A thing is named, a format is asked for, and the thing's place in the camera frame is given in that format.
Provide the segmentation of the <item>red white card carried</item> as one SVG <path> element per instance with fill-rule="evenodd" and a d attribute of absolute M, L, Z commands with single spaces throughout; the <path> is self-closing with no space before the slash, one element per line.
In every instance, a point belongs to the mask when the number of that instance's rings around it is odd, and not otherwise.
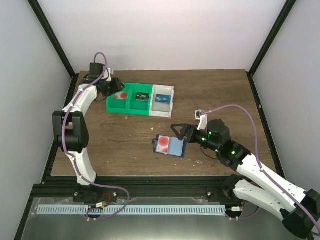
<path fill-rule="evenodd" d="M 116 100 L 127 100 L 128 99 L 128 92 L 120 91 L 114 94 L 114 98 Z"/>

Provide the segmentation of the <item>navy blue card holder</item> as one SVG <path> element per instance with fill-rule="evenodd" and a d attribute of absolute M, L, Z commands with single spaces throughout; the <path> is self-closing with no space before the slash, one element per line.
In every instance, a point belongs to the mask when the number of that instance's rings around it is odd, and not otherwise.
<path fill-rule="evenodd" d="M 157 153 L 155 151 L 155 148 L 156 148 L 155 145 L 156 145 L 156 140 L 158 139 L 159 136 L 162 136 L 162 135 L 157 135 L 156 138 L 152 140 L 154 153 Z M 157 153 L 157 154 L 183 158 L 186 152 L 186 145 L 187 145 L 186 140 L 179 140 L 177 137 L 169 137 L 169 138 L 170 138 L 170 142 L 169 142 L 168 153 L 167 154 Z"/>

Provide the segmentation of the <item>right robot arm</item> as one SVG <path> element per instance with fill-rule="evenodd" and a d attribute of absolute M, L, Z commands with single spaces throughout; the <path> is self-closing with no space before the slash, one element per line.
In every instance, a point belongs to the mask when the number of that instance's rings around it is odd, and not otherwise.
<path fill-rule="evenodd" d="M 294 185 L 261 163 L 257 154 L 232 140 L 221 119 L 211 120 L 204 128 L 186 123 L 170 128 L 179 140 L 214 151 L 220 163 L 237 173 L 226 182 L 228 197 L 251 202 L 273 214 L 300 239 L 320 227 L 320 194 Z"/>

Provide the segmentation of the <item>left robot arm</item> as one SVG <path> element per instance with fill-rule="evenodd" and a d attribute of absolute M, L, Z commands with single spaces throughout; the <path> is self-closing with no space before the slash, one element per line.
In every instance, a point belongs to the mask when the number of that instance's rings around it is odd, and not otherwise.
<path fill-rule="evenodd" d="M 82 186 L 104 187 L 96 183 L 97 173 L 89 158 L 90 135 L 85 115 L 98 95 L 110 97 L 124 88 L 118 78 L 112 78 L 112 71 L 106 64 L 92 62 L 70 103 L 52 114 L 54 142 L 69 158 L 77 183 Z"/>

